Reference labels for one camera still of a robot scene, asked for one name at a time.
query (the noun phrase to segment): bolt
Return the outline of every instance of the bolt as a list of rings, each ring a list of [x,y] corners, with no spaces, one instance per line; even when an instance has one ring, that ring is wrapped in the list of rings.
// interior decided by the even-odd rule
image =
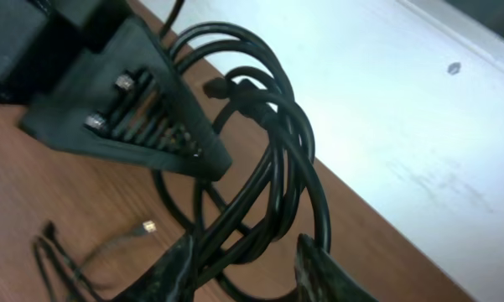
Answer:
[[[115,84],[119,89],[126,92],[129,92],[134,88],[134,80],[128,74],[118,76]]]
[[[84,124],[87,127],[94,128],[95,130],[101,130],[104,127],[105,119],[99,113],[93,113],[86,117]]]

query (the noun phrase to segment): white panel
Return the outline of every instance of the white panel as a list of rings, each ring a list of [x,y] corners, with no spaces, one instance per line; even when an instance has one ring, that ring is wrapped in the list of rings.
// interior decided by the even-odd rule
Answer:
[[[161,19],[172,4],[143,1]],[[502,69],[393,0],[190,0],[174,30],[211,20],[272,46],[326,166],[470,294],[504,301]]]

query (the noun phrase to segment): metal connector tip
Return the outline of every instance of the metal connector tip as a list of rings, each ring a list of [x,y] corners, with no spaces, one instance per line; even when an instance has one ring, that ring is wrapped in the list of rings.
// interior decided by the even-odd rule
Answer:
[[[146,221],[142,225],[143,229],[148,233],[157,231],[157,226],[154,224],[154,221]]]

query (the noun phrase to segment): brown table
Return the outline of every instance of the brown table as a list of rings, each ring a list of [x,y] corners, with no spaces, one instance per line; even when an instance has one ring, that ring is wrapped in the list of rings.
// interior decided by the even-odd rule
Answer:
[[[141,4],[132,5],[153,29],[161,25]],[[217,71],[205,61],[186,74],[210,118],[223,102],[206,99],[200,87],[214,75]],[[32,236],[45,221],[55,222],[65,247],[80,260],[109,237],[154,219],[156,235],[116,247],[86,270],[104,288],[102,295],[112,297],[151,266],[183,230],[162,206],[147,169],[52,151],[15,127],[22,114],[21,107],[0,107],[0,301],[48,300],[30,251]],[[234,164],[216,186],[230,199],[252,172],[267,137],[253,122],[234,116],[221,138]],[[317,162],[315,168],[330,205],[331,254],[355,280],[380,301],[470,301],[323,164]],[[167,174],[166,179],[179,205],[190,213],[192,179],[176,174]],[[265,204],[263,194],[246,222],[257,222]],[[217,215],[211,203],[205,212],[207,222]],[[294,286],[296,237],[301,232],[312,234],[312,221],[304,195],[289,234],[255,263],[228,268],[229,276],[252,294],[274,297],[286,293]],[[196,300],[230,299],[211,281],[197,291]]]

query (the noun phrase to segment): wooden table surface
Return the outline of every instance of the wooden table surface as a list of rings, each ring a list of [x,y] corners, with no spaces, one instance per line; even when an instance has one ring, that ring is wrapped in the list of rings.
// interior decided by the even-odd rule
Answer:
[[[153,29],[161,25],[141,4],[132,5]],[[206,99],[200,87],[217,74],[201,61],[185,76],[211,119],[224,102]],[[23,112],[22,107],[0,107],[0,301],[48,300],[30,250],[33,235],[45,221],[56,224],[65,248],[81,260],[109,237],[141,221],[155,220],[155,235],[116,247],[86,270],[103,288],[102,295],[110,298],[150,267],[183,230],[161,204],[147,169],[50,150],[15,127]],[[260,159],[267,137],[253,122],[234,116],[221,138],[234,164],[216,187],[230,200]],[[470,301],[324,165],[317,162],[315,168],[330,205],[331,254],[355,280],[380,301]],[[166,174],[166,180],[178,204],[190,214],[192,179]],[[263,193],[246,222],[259,221],[265,204]],[[205,212],[207,222],[217,215],[210,202]],[[275,297],[286,293],[295,285],[293,261],[301,232],[313,233],[311,206],[305,195],[289,234],[255,263],[229,267],[228,275],[251,294]],[[63,288],[55,284],[63,296]],[[196,292],[195,300],[230,299],[211,281]]]

